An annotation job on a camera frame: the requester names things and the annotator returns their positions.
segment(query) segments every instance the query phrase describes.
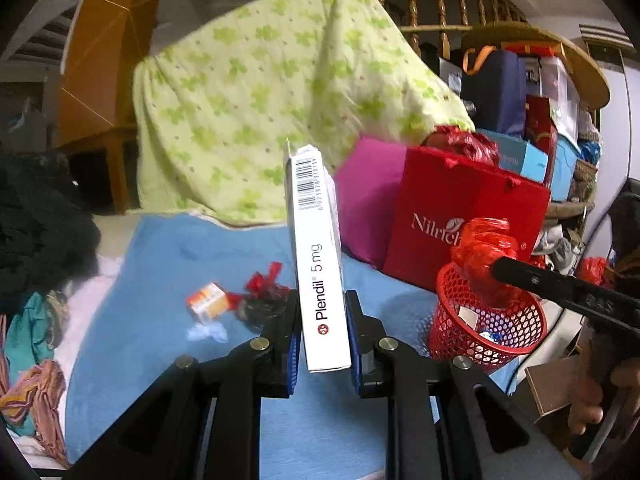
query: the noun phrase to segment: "barcode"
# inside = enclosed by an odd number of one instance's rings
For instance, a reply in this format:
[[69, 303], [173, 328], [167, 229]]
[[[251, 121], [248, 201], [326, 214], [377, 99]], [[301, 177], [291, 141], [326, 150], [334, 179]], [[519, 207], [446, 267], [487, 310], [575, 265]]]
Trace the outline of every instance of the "barcode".
[[298, 209], [313, 209], [322, 207], [322, 197], [319, 191], [318, 171], [314, 176], [315, 158], [301, 158], [296, 161], [296, 189], [298, 190]]

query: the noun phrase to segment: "blue blanket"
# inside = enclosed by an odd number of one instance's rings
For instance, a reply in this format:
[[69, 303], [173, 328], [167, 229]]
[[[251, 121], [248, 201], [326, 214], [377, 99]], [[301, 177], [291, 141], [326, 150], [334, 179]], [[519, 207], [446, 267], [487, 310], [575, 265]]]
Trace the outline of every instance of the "blue blanket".
[[[294, 286], [286, 228], [231, 231], [187, 215], [144, 217], [74, 367], [66, 408], [69, 460], [76, 461], [178, 355], [205, 361], [254, 336], [227, 312], [220, 319], [228, 343], [187, 341], [193, 319], [185, 299], [211, 281], [242, 291], [249, 276], [266, 272], [273, 260], [284, 264], [278, 281]], [[345, 288], [358, 291], [363, 311], [380, 318], [389, 335], [421, 349], [421, 327], [436, 296], [347, 256], [343, 266]], [[503, 388], [513, 367], [493, 375]], [[261, 421], [264, 480], [355, 480], [384, 467], [386, 401], [360, 400], [348, 370], [309, 374], [303, 351], [293, 396], [263, 400]]]

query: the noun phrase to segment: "yellow floral quilt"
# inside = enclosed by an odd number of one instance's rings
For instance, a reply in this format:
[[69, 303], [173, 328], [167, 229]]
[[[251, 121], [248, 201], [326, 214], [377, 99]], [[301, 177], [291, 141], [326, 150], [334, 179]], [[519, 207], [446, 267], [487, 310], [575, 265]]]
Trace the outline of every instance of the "yellow floral quilt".
[[282, 147], [329, 171], [360, 132], [417, 144], [473, 128], [377, 0], [258, 0], [136, 68], [144, 209], [199, 209], [234, 225], [286, 219]]

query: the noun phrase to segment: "small orange box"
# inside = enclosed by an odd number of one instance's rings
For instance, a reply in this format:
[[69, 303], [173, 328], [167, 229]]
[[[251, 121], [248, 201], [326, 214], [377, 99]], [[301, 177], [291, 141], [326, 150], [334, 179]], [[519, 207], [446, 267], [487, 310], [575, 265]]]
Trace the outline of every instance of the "small orange box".
[[187, 305], [201, 322], [206, 322], [227, 310], [229, 308], [229, 300], [225, 291], [211, 282], [189, 296]]

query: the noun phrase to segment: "orange bag handle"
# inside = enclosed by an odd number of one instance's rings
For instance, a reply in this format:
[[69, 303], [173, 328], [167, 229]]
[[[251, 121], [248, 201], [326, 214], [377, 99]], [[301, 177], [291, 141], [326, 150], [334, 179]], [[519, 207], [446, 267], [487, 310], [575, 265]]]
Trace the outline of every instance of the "orange bag handle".
[[476, 56], [476, 61], [474, 62], [473, 68], [469, 68], [468, 67], [469, 66], [469, 54], [475, 52], [476, 50], [474, 48], [468, 49], [465, 52], [465, 55], [462, 58], [462, 70], [464, 70], [465, 74], [467, 74], [467, 75], [476, 75], [478, 72], [480, 72], [480, 69], [482, 68], [482, 65], [484, 65], [484, 62], [489, 57], [489, 54], [491, 54], [492, 52], [495, 52], [496, 50], [498, 50], [498, 48], [496, 46], [485, 45], [484, 47], [482, 47], [480, 49], [480, 52]]

